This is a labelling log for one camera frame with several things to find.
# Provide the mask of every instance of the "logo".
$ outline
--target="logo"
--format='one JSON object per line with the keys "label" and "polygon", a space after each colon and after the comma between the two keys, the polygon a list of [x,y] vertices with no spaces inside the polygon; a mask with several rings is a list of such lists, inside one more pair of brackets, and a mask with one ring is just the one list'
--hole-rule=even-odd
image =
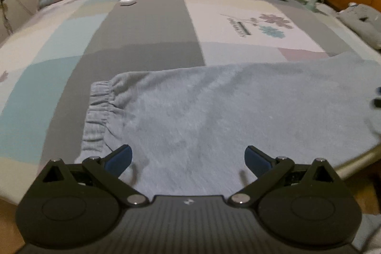
{"label": "logo", "polygon": [[185,201],[184,201],[184,204],[187,204],[188,206],[190,206],[191,204],[194,204],[194,200],[188,198],[188,200],[185,200]]}
{"label": "logo", "polygon": [[258,22],[256,18],[251,19],[237,19],[235,17],[231,17],[229,15],[222,14],[223,16],[227,17],[227,20],[229,21],[230,25],[233,26],[236,33],[240,36],[245,38],[246,36],[251,36],[251,33],[245,26],[245,24],[257,26]]}

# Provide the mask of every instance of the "metal pin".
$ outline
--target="metal pin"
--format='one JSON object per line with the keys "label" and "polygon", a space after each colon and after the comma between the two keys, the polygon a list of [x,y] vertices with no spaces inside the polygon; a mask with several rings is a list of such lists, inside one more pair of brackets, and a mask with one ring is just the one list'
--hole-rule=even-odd
{"label": "metal pin", "polygon": [[250,201],[250,196],[243,193],[234,194],[232,196],[232,201],[239,204],[248,203]]}
{"label": "metal pin", "polygon": [[143,195],[134,194],[127,197],[127,201],[130,204],[142,204],[145,202],[145,197]]}

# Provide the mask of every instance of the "bed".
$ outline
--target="bed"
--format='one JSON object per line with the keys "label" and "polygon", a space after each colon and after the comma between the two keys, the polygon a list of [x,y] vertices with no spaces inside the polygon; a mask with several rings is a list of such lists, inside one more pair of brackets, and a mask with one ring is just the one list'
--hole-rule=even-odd
{"label": "bed", "polygon": [[[381,65],[381,55],[332,8],[318,8],[325,14],[294,0],[137,0],[131,7],[120,7],[119,0],[63,0],[43,8],[0,48],[0,197],[18,204],[50,159],[75,161],[95,81],[128,71],[306,61],[345,52]],[[253,19],[283,28],[259,30]],[[346,179],[380,158],[375,139],[336,171]]]}

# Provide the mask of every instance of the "folded clothing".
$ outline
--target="folded clothing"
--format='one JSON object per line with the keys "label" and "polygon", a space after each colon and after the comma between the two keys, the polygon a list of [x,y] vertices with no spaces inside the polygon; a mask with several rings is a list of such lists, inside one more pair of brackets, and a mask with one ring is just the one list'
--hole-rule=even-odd
{"label": "folded clothing", "polygon": [[360,4],[339,12],[337,18],[372,48],[381,49],[381,13],[379,11]]}
{"label": "folded clothing", "polygon": [[244,150],[297,163],[338,166],[378,143],[368,127],[381,66],[344,53],[300,63],[242,64],[122,73],[91,86],[81,154],[123,144],[133,164],[121,175],[155,194],[230,196],[255,176]]}

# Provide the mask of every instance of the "pillow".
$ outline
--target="pillow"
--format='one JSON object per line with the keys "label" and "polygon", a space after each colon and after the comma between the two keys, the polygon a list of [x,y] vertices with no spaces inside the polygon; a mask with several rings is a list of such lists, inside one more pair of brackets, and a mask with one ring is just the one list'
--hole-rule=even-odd
{"label": "pillow", "polygon": [[381,13],[367,5],[348,7],[338,19],[376,50],[381,49]]}

